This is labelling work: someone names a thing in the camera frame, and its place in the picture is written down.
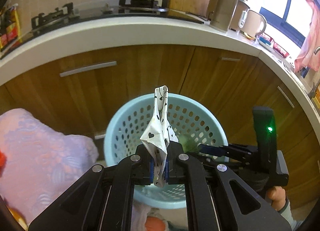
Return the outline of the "right hand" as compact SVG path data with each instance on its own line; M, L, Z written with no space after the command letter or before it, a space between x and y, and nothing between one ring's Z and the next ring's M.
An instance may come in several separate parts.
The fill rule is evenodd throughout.
M285 189L279 186L269 188L266 192L267 198L271 200L271 207L276 211L280 211L286 204L286 192Z

